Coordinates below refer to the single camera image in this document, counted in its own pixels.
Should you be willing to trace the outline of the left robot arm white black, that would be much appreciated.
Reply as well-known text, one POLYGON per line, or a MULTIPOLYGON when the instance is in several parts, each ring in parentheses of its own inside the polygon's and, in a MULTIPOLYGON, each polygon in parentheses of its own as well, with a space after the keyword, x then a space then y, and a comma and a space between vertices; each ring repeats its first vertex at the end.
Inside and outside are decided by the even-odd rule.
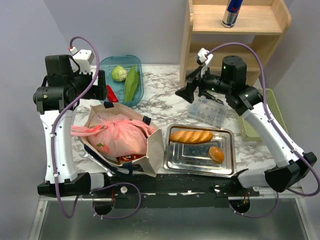
POLYGON ((111 185, 102 175, 77 173, 71 147, 71 126, 76 109, 83 99, 104 100, 107 96, 105 72, 98 71, 98 84, 81 95, 93 81, 91 64, 94 53, 80 50, 71 55, 45 57, 46 76, 33 94, 33 102, 43 125, 46 145, 46 174, 37 186, 41 196, 61 197, 87 195, 93 191, 101 198, 107 197, 111 185))

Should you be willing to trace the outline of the beige canvas tote bag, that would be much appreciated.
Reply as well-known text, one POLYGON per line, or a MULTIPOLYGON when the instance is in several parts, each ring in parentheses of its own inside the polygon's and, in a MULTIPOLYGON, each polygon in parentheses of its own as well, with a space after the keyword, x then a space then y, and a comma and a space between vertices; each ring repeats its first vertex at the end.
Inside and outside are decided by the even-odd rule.
POLYGON ((90 113, 86 123, 83 126, 78 124, 75 124, 74 126, 87 127, 94 113, 109 113, 113 115, 122 114, 130 119, 140 120, 146 123, 154 129, 154 133, 147 138, 147 151, 145 156, 131 162, 119 164, 116 159, 117 157, 109 156, 91 146, 87 137, 73 136, 77 137, 81 141, 81 143, 84 145, 85 151, 113 172, 119 169, 132 169, 136 173, 142 173, 151 177, 155 177, 164 160, 164 141, 162 130, 158 128, 152 121, 150 121, 148 117, 143 116, 130 107, 120 103, 93 105, 90 107, 90 113))

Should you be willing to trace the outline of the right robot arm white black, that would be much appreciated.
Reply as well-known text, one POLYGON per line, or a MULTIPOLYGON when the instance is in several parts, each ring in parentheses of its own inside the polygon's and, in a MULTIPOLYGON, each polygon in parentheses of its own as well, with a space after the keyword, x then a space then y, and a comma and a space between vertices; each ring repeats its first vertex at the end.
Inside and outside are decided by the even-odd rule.
POLYGON ((241 196, 251 187, 270 187, 282 193, 304 178, 310 171, 309 166, 317 162, 317 157, 313 152, 305 152, 288 136, 272 117, 261 93, 246 84, 247 65, 243 59, 235 55, 224 57, 220 76, 210 73, 210 57, 197 56, 196 61, 199 67, 186 76, 186 86, 175 94, 189 103, 194 101, 195 89, 200 95, 207 91, 223 94, 226 103, 255 129, 275 162, 271 169, 239 173, 230 183, 230 191, 241 196))

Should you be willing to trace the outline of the pink plastic grocery bag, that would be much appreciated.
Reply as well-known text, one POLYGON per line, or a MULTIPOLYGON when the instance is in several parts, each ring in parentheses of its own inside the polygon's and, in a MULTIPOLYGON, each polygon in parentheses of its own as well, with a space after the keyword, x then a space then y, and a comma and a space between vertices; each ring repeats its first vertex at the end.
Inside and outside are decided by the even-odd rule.
POLYGON ((155 130, 123 114, 94 113, 88 126, 71 126, 71 135, 87 137, 99 152, 111 157, 145 155, 147 139, 155 130))

